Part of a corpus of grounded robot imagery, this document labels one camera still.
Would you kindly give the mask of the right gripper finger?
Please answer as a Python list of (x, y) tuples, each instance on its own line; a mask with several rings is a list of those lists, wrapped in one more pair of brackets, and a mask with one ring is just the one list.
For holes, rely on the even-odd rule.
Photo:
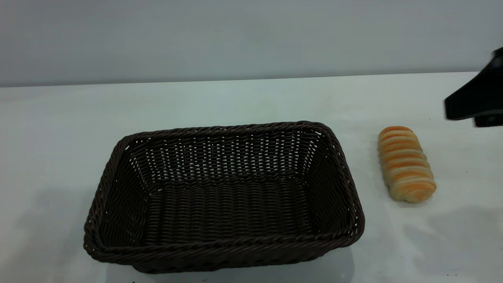
[(495, 50), (476, 77), (449, 95), (444, 107), (447, 120), (503, 120), (503, 49)]
[(473, 118), (475, 126), (483, 127), (501, 127), (503, 125), (503, 114), (479, 115)]

